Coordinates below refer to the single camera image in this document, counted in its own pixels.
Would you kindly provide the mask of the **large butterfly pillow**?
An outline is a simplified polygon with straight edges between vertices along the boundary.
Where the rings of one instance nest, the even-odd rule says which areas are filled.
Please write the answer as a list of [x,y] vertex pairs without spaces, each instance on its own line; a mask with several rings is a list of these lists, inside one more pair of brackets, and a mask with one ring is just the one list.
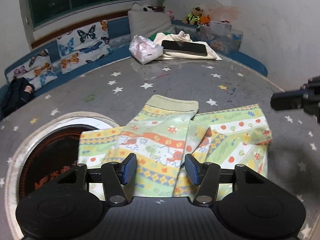
[[107,20],[61,35],[57,39],[62,74],[67,74],[112,53]]

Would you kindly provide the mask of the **cream folded cloth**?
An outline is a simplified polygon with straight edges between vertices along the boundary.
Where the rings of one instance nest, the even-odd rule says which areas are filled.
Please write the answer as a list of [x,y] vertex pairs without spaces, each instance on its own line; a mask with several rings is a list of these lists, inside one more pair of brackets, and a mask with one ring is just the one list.
[[159,60],[222,60],[206,42],[194,42],[184,31],[178,34],[157,33],[153,42],[163,47],[163,54]]

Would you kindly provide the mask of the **teddy bear yellow vest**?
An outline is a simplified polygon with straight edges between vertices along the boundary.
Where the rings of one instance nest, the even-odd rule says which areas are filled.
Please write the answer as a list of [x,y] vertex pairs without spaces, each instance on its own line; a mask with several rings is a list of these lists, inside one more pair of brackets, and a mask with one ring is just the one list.
[[203,9],[201,6],[196,6],[192,9],[191,13],[189,13],[183,20],[183,24],[189,24],[189,25],[197,25],[200,21],[200,18],[202,16]]

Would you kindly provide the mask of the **clear plastic storage box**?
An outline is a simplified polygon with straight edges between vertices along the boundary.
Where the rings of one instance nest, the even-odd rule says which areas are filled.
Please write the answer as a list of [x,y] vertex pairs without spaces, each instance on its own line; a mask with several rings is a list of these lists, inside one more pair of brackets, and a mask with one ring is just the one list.
[[225,55],[239,50],[244,35],[243,31],[232,28],[228,21],[210,21],[208,25],[199,25],[199,32],[201,41]]

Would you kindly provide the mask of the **small butterfly pillow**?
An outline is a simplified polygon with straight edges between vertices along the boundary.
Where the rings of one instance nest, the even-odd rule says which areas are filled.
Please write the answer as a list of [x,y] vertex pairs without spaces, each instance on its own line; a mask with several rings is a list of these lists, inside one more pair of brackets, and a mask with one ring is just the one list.
[[14,78],[25,78],[35,91],[43,88],[48,83],[58,78],[53,71],[52,62],[47,49],[41,50],[25,63],[15,67],[6,75],[7,81],[11,83]]

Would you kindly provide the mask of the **grey plain pillow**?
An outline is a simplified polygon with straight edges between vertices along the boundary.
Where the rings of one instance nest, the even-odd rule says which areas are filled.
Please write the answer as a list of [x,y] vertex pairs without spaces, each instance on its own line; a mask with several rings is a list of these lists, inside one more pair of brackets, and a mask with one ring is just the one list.
[[176,34],[170,16],[163,12],[128,11],[131,38],[151,37],[160,32]]

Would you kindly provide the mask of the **blue sofa bench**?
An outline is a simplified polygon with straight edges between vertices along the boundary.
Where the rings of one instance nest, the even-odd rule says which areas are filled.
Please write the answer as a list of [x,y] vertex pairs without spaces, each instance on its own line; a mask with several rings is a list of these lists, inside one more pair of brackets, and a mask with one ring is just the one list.
[[[200,41],[200,27],[183,25],[180,20],[173,20],[172,24],[177,34],[178,34],[178,31],[182,30],[185,33],[190,34],[192,41],[194,42]],[[129,44],[131,42],[131,34],[129,31],[129,18],[122,17],[119,19],[112,19],[108,21],[108,29],[109,29],[109,32],[108,32],[109,42],[107,44],[110,45],[110,48],[109,48],[110,53],[108,55],[104,54],[103,57],[101,56],[101,58],[99,58],[96,61],[89,60],[89,62],[86,63],[84,66],[81,66],[70,73],[62,74],[61,65],[60,65],[62,56],[59,56],[59,53],[58,53],[58,40],[53,40],[48,44],[45,44],[44,46],[36,49],[35,51],[32,51],[30,54],[28,54],[27,56],[18,60],[18,62],[8,67],[4,71],[5,77],[8,79],[9,72],[12,71],[14,68],[18,67],[18,63],[21,65],[22,61],[31,59],[31,56],[33,56],[34,54],[38,54],[39,52],[46,50],[49,53],[49,57],[52,62],[52,68],[53,68],[52,71],[56,73],[57,79],[51,81],[48,85],[45,85],[44,88],[40,88],[37,91],[35,91],[34,92],[34,98],[35,98],[44,93],[47,93],[53,88],[56,88],[64,83],[67,83],[68,81],[76,78],[77,76],[80,76],[82,74],[85,74],[86,72],[89,72],[89,70],[95,70],[98,67],[130,57],[131,53],[129,52]],[[238,46],[239,48],[242,38],[243,38],[242,31],[231,29],[231,38],[228,38],[231,40],[230,46],[231,46],[231,42],[234,41],[235,46]],[[218,51],[219,53],[227,56],[228,58],[233,59],[239,63],[242,63],[248,66],[249,68],[252,68],[253,70],[256,70],[263,76],[268,76],[268,70],[265,67],[265,65],[263,65],[261,62],[257,61],[256,59],[251,58],[239,51],[232,51],[231,49],[229,49],[229,52],[222,51],[222,45],[219,45],[218,48],[219,49],[215,51]]]

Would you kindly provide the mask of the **pink white plastic bag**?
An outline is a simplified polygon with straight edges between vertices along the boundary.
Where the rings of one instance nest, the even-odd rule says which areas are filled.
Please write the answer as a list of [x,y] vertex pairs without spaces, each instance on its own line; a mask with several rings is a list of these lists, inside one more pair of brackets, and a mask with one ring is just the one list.
[[135,35],[129,45],[132,56],[145,65],[163,55],[163,47],[148,38]]

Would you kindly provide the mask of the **black tablet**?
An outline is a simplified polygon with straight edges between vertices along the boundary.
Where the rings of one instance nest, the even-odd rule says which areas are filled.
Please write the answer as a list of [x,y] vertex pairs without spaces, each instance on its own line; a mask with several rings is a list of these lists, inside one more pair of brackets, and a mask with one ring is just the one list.
[[207,56],[206,46],[195,42],[178,42],[163,40],[161,46],[166,53],[185,53],[197,56]]

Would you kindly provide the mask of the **colourful patterned baby garment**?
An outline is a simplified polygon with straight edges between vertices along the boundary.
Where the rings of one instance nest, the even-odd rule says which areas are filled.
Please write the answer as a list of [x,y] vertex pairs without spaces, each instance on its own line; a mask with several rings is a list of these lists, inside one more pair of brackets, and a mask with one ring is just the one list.
[[133,195],[194,197],[184,168],[187,154],[232,169],[245,164],[267,175],[272,132],[259,105],[199,113],[196,101],[152,96],[125,126],[83,132],[78,161],[99,168],[137,156]]

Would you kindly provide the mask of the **black round induction cooktop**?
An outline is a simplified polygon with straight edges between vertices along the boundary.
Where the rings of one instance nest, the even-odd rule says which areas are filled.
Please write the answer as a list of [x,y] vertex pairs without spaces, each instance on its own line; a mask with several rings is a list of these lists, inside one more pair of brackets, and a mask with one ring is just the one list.
[[26,159],[18,182],[22,199],[44,184],[68,171],[78,162],[80,135],[95,127],[76,124],[58,128],[42,138]]

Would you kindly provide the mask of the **orange plush toy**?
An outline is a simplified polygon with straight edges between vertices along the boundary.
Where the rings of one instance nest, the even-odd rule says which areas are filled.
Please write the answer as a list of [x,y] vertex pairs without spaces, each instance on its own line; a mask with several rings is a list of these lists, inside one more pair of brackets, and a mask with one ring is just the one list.
[[202,15],[198,22],[199,25],[210,26],[210,16]]

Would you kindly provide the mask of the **panda plush toy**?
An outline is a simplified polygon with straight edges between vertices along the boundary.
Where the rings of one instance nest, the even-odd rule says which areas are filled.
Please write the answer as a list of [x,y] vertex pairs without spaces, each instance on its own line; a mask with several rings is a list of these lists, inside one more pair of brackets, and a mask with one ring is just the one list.
[[146,11],[146,12],[163,12],[163,7],[153,7],[150,5],[140,5],[139,3],[135,2],[132,4],[131,7],[132,11]]

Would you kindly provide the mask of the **black backpack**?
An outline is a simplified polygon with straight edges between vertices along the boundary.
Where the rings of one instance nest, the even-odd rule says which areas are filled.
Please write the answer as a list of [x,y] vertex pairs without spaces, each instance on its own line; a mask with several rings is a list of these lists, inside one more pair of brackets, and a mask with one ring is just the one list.
[[1,120],[34,98],[35,87],[22,78],[14,78],[1,95]]

